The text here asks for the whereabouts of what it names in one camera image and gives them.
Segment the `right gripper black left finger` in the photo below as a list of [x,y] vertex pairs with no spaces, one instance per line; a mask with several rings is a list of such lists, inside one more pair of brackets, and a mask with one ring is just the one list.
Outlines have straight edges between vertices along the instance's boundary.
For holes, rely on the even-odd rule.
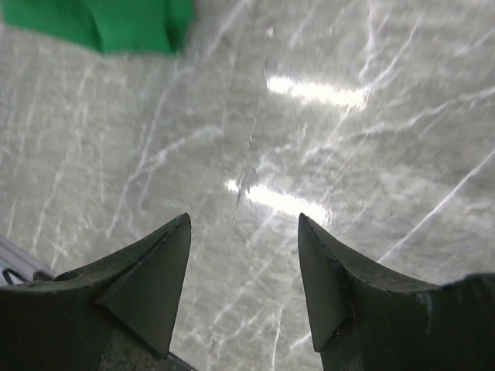
[[170,351],[187,214],[50,281],[1,286],[3,370],[188,370]]

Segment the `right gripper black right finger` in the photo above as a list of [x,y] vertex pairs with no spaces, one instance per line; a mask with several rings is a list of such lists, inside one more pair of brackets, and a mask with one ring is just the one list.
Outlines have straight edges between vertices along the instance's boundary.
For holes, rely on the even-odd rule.
[[313,348],[326,370],[492,370],[494,276],[436,285],[393,271],[299,217]]

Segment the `green tank top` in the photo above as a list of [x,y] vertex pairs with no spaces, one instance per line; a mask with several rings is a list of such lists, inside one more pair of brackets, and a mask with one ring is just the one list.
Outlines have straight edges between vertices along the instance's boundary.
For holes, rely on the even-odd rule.
[[100,53],[173,54],[186,44],[192,1],[12,0],[1,2],[3,21]]

